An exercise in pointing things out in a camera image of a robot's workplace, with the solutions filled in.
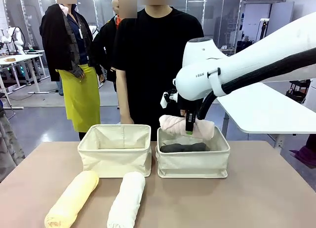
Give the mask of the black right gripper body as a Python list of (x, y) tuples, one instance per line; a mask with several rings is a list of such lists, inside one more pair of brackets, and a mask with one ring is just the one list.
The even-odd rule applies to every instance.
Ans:
[(183, 111), (198, 112), (199, 111), (199, 100), (189, 101), (184, 99), (182, 96), (178, 96), (178, 109)]

